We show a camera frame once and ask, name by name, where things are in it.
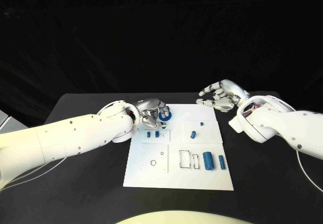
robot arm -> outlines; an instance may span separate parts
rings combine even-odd
[[[116,143],[129,139],[139,122],[148,127],[165,126],[155,121],[158,111],[161,116],[168,116],[165,104],[158,99],[147,99],[134,105],[115,101],[98,114],[1,134],[0,189],[34,167],[85,153],[109,141]]]
[[[197,99],[196,103],[227,112],[238,106],[236,116],[229,121],[235,131],[245,132],[253,141],[262,143],[274,135],[281,136],[292,149],[323,159],[323,114],[295,111],[272,96],[250,94],[227,79],[212,84],[200,96],[214,90],[213,101]]]

black table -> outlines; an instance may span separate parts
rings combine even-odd
[[[252,94],[278,96],[275,92]],[[66,94],[46,124],[95,114],[115,100],[131,103],[158,98],[168,104],[193,104],[197,97],[196,93]],[[235,111],[214,111],[233,191],[122,187],[131,141],[111,142],[0,193],[0,223],[111,224],[161,210],[209,212],[252,223],[321,223],[323,193],[302,175],[294,150],[278,136],[259,144],[236,133],[227,125]],[[304,154],[301,161],[323,186],[323,161]]]

white board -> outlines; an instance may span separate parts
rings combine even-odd
[[[155,129],[139,124],[139,135],[131,139],[124,187],[233,190],[213,108],[197,104],[167,106],[171,119],[165,122],[165,129],[157,129],[160,134],[164,131],[164,138],[155,138]],[[191,131],[196,131],[194,139],[190,138]],[[167,157],[160,155],[164,145]],[[147,156],[142,155],[142,148],[148,149]],[[180,150],[188,151],[190,168],[180,168]],[[214,170],[204,170],[203,152],[212,153]],[[197,155],[199,169],[193,168],[193,154]],[[220,170],[219,155],[223,156],[225,170]]]

blue ring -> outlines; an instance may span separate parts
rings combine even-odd
[[[170,115],[165,118],[163,118],[161,114],[158,114],[158,118],[160,118],[161,121],[167,121],[171,118],[171,113],[170,113]]]

wire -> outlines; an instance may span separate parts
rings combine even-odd
[[[43,176],[50,170],[53,170],[53,168],[63,162],[66,160],[66,157],[60,160],[60,162],[44,172],[44,173],[41,173],[39,176],[36,176],[36,177],[33,177],[31,179],[28,179],[27,181],[23,181],[23,182],[20,182],[20,183],[15,183],[15,184],[13,184],[11,186],[8,186],[8,187],[5,187],[4,189],[1,189],[0,190],[0,192],[2,191],[2,190],[5,190],[7,188],[10,188],[10,187],[13,187],[13,186],[17,186],[17,185],[20,185],[21,183],[26,183],[26,182],[28,182],[28,181],[31,181],[31,180],[34,180],[36,178],[39,178],[40,176]]]
[[[47,165],[47,163],[44,163],[40,167],[37,167],[31,172],[28,172],[26,175],[20,176],[18,178],[13,179],[8,183],[13,183],[14,181],[17,181],[18,179],[21,179],[23,177],[26,177],[27,175],[30,175],[33,172],[36,172],[37,170],[40,170],[44,166]]]
[[[301,170],[302,170],[302,173],[307,177],[307,179],[310,180],[311,184],[315,186],[315,188],[323,192],[323,190],[320,189],[320,187],[314,184],[313,180],[310,179],[305,171],[304,171],[304,168],[302,168],[302,165],[301,165],[301,160],[300,160],[300,154],[298,154],[298,151],[295,151],[295,154],[297,154],[297,160],[298,160],[298,163],[300,163],[300,167],[301,167]]]

